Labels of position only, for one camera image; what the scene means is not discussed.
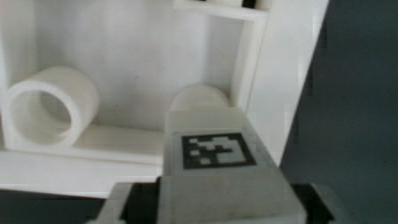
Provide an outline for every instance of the white cylindrical object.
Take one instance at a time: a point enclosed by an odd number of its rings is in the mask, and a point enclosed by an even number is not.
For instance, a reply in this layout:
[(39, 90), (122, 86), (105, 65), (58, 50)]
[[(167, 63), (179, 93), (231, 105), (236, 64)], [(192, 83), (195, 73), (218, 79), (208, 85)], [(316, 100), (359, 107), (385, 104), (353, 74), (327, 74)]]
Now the white cylindrical object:
[(5, 93), (1, 115), (7, 149), (71, 146), (94, 119), (97, 106), (97, 90), (87, 76), (62, 66), (46, 69)]

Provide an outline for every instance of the white wall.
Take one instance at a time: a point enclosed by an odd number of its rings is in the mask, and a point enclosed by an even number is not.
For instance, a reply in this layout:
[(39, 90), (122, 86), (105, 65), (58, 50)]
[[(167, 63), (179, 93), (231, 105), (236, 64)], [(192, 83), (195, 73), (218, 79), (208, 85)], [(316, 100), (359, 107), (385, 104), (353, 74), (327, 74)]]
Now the white wall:
[(33, 0), (0, 0), (0, 102), (3, 91), (37, 71)]
[(35, 0), (39, 68), (94, 80), (97, 122), (163, 128), (172, 96), (206, 83), (229, 93), (241, 22), (172, 9), (170, 0)]
[(273, 0), (247, 115), (280, 162), (328, 0)]

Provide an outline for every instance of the dark background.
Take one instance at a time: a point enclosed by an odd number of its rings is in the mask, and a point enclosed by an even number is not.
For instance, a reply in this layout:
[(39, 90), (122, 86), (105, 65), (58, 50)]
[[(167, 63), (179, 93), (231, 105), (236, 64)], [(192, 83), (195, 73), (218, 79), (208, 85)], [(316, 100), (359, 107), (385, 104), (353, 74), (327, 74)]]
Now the dark background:
[(396, 0), (330, 0), (280, 167), (362, 223), (398, 223)]

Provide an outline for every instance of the white surface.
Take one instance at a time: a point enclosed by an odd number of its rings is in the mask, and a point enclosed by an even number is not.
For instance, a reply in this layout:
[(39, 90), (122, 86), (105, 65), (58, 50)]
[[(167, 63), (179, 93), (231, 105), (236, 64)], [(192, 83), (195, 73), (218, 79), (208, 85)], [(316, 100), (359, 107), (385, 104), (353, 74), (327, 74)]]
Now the white surface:
[(10, 85), (37, 72), (33, 0), (0, 0), (0, 103)]
[[(62, 120), (44, 106), (44, 96), (53, 111), (64, 107), (69, 119)], [(7, 149), (35, 151), (69, 147), (85, 131), (97, 113), (96, 87), (85, 75), (67, 67), (53, 67), (23, 80), (3, 97), (1, 116)]]
[(0, 189), (106, 198), (117, 182), (152, 182), (154, 165), (5, 151), (0, 146)]
[(272, 1), (247, 116), (279, 164), (328, 0)]

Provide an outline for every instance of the white shelf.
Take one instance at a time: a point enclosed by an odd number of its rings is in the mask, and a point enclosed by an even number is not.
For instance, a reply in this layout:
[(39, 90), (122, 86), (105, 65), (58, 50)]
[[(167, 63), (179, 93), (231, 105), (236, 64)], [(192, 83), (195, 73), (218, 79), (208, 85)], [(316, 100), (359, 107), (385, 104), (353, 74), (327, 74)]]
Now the white shelf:
[(106, 198), (117, 182), (152, 182), (160, 165), (28, 154), (3, 150), (0, 189)]

